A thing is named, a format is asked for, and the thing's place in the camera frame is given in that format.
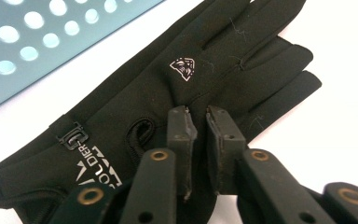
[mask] white table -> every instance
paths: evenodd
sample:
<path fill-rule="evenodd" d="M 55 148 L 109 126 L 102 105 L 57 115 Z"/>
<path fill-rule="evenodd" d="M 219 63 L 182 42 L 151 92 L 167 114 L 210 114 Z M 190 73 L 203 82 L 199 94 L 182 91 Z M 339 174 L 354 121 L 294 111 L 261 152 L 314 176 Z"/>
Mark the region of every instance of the white table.
<path fill-rule="evenodd" d="M 199 2 L 166 0 L 0 105 L 0 161 Z M 302 185 L 318 192 L 330 182 L 358 186 L 358 1 L 308 1 L 281 36 L 313 52 L 307 69 L 324 85 L 250 146 L 272 152 Z M 67 92 L 71 97 L 63 97 Z M 0 209 L 3 223 L 21 222 L 14 211 Z M 234 196 L 218 198 L 210 223 L 241 223 Z"/>

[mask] black glove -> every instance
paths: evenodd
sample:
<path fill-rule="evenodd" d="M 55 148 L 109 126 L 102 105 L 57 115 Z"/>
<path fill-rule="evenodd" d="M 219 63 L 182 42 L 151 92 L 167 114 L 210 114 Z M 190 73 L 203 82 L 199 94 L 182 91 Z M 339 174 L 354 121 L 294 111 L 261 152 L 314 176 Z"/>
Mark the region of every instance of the black glove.
<path fill-rule="evenodd" d="M 147 59 L 145 64 L 134 68 L 139 73 L 129 72 L 131 77 L 123 77 L 123 71 L 130 71 L 131 67 L 126 63 L 118 70 L 123 75 L 112 75 L 67 115 L 53 123 L 49 130 L 2 161 L 0 207 L 15 207 L 24 221 L 42 222 L 48 220 L 50 211 L 77 184 L 101 181 L 115 188 L 122 180 L 131 178 L 143 152 L 165 144 L 168 110 L 177 105 L 209 104 L 214 95 L 209 94 L 212 98 L 206 95 L 222 90 L 223 85 L 219 84 L 222 79 L 235 78 L 237 70 L 245 67 L 243 63 L 297 14 L 303 1 L 257 0 L 243 10 L 245 3 L 216 1 L 153 61 Z M 262 80 L 261 83 L 276 81 Z M 281 86 L 272 93 L 285 90 L 284 85 L 288 83 L 277 82 Z M 259 89 L 254 90 L 243 100 L 257 102 Z M 296 101 L 289 99 L 290 102 L 284 102 L 282 107 L 291 108 L 298 99 L 309 94 L 309 91 L 301 92 Z M 193 114 L 201 113 L 192 106 L 190 109 Z M 269 118 L 280 116 L 272 112 Z M 204 123 L 203 120 L 194 121 L 200 126 Z M 207 175 L 201 167 L 204 162 L 199 165 L 203 153 L 201 142 L 194 150 L 193 176 L 203 183 L 201 180 L 207 179 Z M 203 188 L 195 183 L 194 193 L 183 211 L 203 197 L 197 194 Z M 205 222 L 214 206 L 214 198 L 208 190 L 205 192 L 205 202 L 212 202 L 210 206 L 193 207 L 191 214 L 186 214 L 189 217 L 204 214 L 193 220 L 197 223 Z M 181 212 L 178 217 L 180 222 L 187 223 Z"/>

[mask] white background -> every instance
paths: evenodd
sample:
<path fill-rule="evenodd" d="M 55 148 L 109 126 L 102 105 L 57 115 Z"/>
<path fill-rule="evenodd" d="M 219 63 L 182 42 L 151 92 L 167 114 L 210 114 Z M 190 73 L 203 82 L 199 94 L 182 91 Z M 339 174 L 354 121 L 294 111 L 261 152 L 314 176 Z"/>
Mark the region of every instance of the white background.
<path fill-rule="evenodd" d="M 42 133 L 200 0 L 166 0 L 0 105 L 0 161 Z M 358 1 L 308 1 L 281 36 L 310 49 L 323 86 L 259 135 L 304 186 L 358 186 Z M 0 209 L 0 224 L 21 223 Z M 241 223 L 235 197 L 219 197 L 210 223 Z"/>

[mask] black fabric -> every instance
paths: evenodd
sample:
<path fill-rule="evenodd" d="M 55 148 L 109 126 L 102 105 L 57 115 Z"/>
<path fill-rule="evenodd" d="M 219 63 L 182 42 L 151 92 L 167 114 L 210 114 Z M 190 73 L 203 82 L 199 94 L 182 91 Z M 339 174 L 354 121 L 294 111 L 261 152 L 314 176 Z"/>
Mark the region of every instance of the black fabric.
<path fill-rule="evenodd" d="M 206 106 L 225 108 L 251 140 L 320 87 L 316 77 L 302 72 L 311 53 L 276 37 L 303 4 L 203 2 L 64 119 L 0 162 L 0 207 L 14 207 L 25 223 L 46 223 L 78 184 L 118 187 L 134 176 L 145 150 L 165 147 L 168 110 L 187 105 L 199 140 L 193 193 L 186 202 L 179 198 L 178 223 L 206 223 L 215 203 L 203 145 Z M 89 138 L 70 151 L 57 135 L 75 122 Z"/>

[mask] glove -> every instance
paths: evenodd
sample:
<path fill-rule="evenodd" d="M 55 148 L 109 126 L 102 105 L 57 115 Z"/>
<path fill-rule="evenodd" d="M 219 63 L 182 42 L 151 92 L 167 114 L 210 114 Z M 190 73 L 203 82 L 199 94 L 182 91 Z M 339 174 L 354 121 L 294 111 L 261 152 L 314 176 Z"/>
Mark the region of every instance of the glove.
<path fill-rule="evenodd" d="M 220 18 L 221 20 L 213 22 L 209 20 L 208 23 L 206 19 L 209 17 L 218 19 L 216 15 L 226 16 L 225 13 L 219 14 L 215 10 L 221 10 L 228 5 L 218 7 L 217 3 L 211 5 L 215 8 L 205 10 L 189 28 L 179 34 L 133 81 L 128 81 L 127 86 L 122 85 L 125 88 L 121 90 L 113 86 L 111 90 L 106 88 L 107 84 L 103 84 L 104 88 L 98 88 L 91 94 L 95 96 L 104 95 L 108 91 L 116 92 L 113 98 L 104 98 L 107 103 L 92 102 L 92 97 L 88 97 L 89 106 L 76 106 L 28 146 L 1 162 L 0 206 L 16 207 L 19 214 L 23 214 L 22 219 L 27 218 L 35 222 L 48 219 L 48 210 L 51 210 L 55 203 L 59 203 L 65 193 L 76 184 L 101 181 L 112 188 L 117 187 L 122 179 L 133 176 L 137 161 L 144 150 L 163 144 L 161 136 L 164 136 L 166 113 L 171 107 L 191 105 L 198 96 L 216 88 L 220 77 L 233 74 L 232 71 L 238 68 L 239 60 L 236 60 L 236 57 L 245 62 L 275 36 L 302 6 L 302 3 L 294 5 L 296 10 L 282 13 L 288 9 L 287 5 L 286 8 L 272 10 L 270 5 L 278 4 L 277 1 L 255 1 L 251 4 L 254 7 L 248 7 L 250 9 L 242 12 L 243 20 L 236 20 L 235 15 L 230 13 L 231 20 L 223 21 Z M 229 5 L 232 8 L 227 8 L 227 11 L 236 9 L 241 12 L 241 3 L 243 2 L 233 2 Z M 257 22 L 267 21 L 263 16 L 271 19 L 274 14 L 271 10 L 282 13 L 282 23 L 269 23 L 266 26 L 261 24 L 262 27 L 269 27 L 269 30 L 260 29 L 246 36 L 247 40 L 243 43 L 243 34 L 246 32 L 239 30 L 253 31 Z M 229 49 L 228 47 L 232 46 L 230 43 L 240 44 Z M 195 70 L 191 60 L 187 61 L 188 68 L 180 67 L 180 63 L 187 60 L 185 57 L 200 63 L 200 69 Z M 78 121 L 79 124 L 74 126 L 73 121 Z M 56 136 L 65 147 L 74 150 L 70 151 L 61 146 Z M 201 154 L 202 148 L 196 147 L 195 164 L 198 164 Z"/>

